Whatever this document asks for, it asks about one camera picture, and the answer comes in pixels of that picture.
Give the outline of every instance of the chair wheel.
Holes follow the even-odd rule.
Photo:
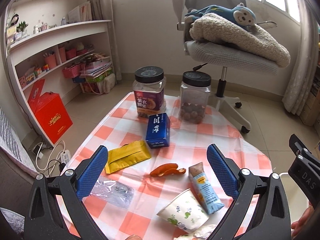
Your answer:
[[[244,126],[241,127],[241,132],[242,133],[248,133],[250,132],[250,130],[248,130],[247,128],[245,128]]]
[[[236,108],[240,108],[242,106],[241,102],[236,103]]]

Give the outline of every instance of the screw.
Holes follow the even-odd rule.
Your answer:
[[[71,176],[73,174],[73,170],[67,170],[64,174],[66,176]]]
[[[250,174],[250,171],[248,169],[242,169],[241,172],[243,175],[246,175],[246,176]]]
[[[38,174],[37,176],[36,176],[36,179],[37,180],[41,180],[43,178],[43,174],[42,173],[40,173],[40,174]]]
[[[272,173],[272,177],[273,177],[274,179],[279,179],[279,175],[278,175],[277,173]]]

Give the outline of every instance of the jar label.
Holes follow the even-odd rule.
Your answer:
[[[158,93],[135,91],[138,113],[159,114],[164,101],[164,90]]]

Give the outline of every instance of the potted plant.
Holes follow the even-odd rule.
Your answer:
[[[26,30],[27,26],[28,24],[26,24],[25,21],[19,23],[19,25],[17,26],[18,33],[16,34],[16,40],[27,36],[27,30]]]

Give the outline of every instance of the black lid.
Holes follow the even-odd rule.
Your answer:
[[[164,78],[163,69],[153,66],[139,68],[135,71],[134,75],[136,81],[140,83],[156,83]]]
[[[194,87],[208,87],[211,85],[211,76],[200,71],[187,71],[183,73],[182,81]]]

